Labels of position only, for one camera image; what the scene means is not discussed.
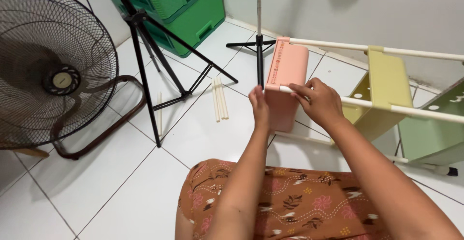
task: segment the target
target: electric fan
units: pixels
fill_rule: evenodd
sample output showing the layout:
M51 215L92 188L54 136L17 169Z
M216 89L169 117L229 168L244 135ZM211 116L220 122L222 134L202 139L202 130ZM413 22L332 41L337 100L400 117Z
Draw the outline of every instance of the electric fan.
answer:
M113 41L77 0L0 0L0 149L54 142L64 151L59 140L92 122L128 80L138 83L118 77Z

